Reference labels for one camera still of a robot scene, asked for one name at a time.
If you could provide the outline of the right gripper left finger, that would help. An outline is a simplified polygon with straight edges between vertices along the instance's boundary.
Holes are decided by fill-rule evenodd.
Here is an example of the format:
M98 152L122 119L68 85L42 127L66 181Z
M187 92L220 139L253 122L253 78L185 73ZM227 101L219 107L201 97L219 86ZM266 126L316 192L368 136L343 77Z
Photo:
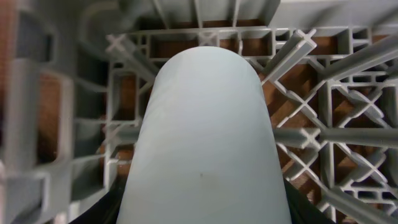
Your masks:
M127 178L117 178L110 191L70 224L116 224Z

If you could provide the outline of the light blue cup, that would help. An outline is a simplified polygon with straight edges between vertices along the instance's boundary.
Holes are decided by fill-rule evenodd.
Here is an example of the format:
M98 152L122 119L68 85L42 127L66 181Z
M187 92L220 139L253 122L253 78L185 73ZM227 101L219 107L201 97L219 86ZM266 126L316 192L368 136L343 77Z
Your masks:
M290 223L259 77L238 54L195 47L159 71L118 223Z

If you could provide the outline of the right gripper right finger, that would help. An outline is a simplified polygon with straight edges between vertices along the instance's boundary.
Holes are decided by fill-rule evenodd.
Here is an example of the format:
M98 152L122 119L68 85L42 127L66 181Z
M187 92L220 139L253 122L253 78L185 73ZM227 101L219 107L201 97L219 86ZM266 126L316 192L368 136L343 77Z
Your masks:
M284 180L292 224L335 224L308 201L289 181Z

